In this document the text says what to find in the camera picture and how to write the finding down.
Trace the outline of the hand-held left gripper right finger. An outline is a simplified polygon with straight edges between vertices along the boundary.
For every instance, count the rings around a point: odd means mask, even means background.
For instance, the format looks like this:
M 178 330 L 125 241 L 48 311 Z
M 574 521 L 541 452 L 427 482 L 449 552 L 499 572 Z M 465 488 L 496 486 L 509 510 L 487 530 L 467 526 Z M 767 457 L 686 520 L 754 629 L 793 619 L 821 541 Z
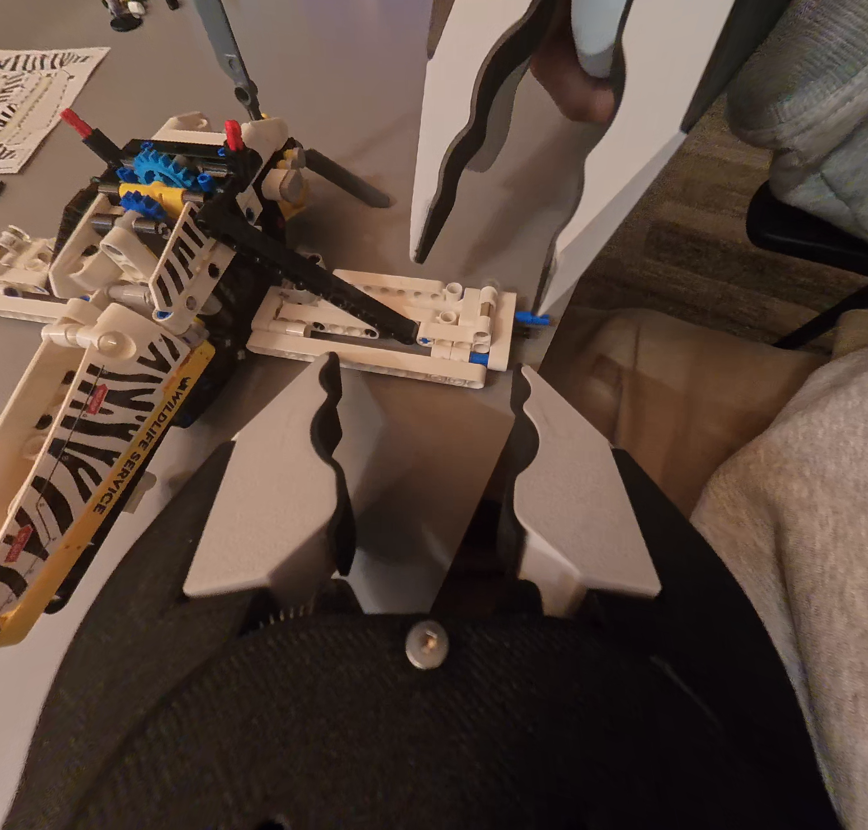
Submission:
M 544 614 L 575 614 L 592 591 L 660 594 L 609 441 L 541 375 L 515 369 L 498 555 Z

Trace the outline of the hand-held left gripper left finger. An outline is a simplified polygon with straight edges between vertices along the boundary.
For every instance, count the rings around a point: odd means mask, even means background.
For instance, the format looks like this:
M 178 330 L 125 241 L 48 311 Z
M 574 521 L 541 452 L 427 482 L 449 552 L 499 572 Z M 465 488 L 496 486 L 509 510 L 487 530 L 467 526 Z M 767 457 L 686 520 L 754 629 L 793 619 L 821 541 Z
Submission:
M 311 600 L 334 574 L 349 576 L 356 525 L 334 457 L 342 394 L 338 356 L 320 355 L 233 437 L 188 597 L 267 589 Z

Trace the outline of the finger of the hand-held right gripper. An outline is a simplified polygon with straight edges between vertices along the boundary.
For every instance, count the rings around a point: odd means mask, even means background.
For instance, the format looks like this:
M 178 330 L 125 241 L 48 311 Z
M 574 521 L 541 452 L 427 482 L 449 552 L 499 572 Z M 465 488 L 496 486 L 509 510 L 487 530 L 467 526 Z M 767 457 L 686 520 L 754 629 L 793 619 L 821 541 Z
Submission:
M 432 26 L 410 207 L 410 259 L 428 258 L 470 167 L 486 170 L 509 131 L 515 87 L 553 0 L 452 0 Z
M 684 142 L 689 101 L 733 0 L 635 0 L 622 30 L 613 118 L 582 167 L 574 213 L 553 239 L 535 312 L 559 314 L 590 263 Z

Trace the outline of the zebra striped lego plane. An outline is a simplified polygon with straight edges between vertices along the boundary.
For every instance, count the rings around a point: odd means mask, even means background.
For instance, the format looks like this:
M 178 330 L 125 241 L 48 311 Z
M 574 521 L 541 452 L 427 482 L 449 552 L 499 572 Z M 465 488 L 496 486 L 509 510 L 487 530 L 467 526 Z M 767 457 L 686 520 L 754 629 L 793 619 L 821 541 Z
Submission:
M 66 108 L 103 173 L 55 237 L 2 231 L 2 316 L 44 323 L 2 412 L 2 647 L 69 601 L 169 429 L 248 351 L 480 389 L 515 329 L 548 324 L 494 286 L 330 271 L 288 246 L 304 170 L 390 198 L 264 115 L 222 0 L 193 4 L 249 120 L 187 113 L 121 147 Z

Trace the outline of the small grey lego assembly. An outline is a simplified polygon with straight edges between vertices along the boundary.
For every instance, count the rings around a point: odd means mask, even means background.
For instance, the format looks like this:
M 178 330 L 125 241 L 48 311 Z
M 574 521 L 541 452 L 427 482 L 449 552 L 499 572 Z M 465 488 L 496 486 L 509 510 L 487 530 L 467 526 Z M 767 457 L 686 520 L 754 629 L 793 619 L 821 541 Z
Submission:
M 143 24 L 147 0 L 102 0 L 110 15 L 110 27 L 117 33 L 128 33 Z

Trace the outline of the person's right hand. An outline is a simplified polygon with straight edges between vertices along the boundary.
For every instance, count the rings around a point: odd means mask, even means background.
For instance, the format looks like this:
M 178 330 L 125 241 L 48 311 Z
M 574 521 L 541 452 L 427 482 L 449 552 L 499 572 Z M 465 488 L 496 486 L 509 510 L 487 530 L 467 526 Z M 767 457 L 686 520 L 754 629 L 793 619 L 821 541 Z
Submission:
M 564 117 L 572 122 L 605 124 L 613 118 L 613 89 L 582 69 L 570 20 L 571 0 L 558 0 L 548 31 L 529 69 Z

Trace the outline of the grey sweatshirt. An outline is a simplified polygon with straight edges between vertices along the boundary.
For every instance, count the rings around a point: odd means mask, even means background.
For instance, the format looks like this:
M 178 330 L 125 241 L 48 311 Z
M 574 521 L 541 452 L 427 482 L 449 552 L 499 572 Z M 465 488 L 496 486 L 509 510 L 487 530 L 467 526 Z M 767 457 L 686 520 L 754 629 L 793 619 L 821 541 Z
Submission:
M 866 349 L 814 372 L 691 521 L 774 642 L 841 823 L 866 828 Z

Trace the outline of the zebra sticker sheet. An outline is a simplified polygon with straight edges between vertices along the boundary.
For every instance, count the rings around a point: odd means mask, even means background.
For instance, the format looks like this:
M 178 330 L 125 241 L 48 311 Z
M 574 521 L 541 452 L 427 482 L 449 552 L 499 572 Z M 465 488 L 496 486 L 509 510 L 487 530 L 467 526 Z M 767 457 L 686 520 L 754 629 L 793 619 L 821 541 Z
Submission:
M 1 175 L 26 165 L 109 51 L 1 51 Z

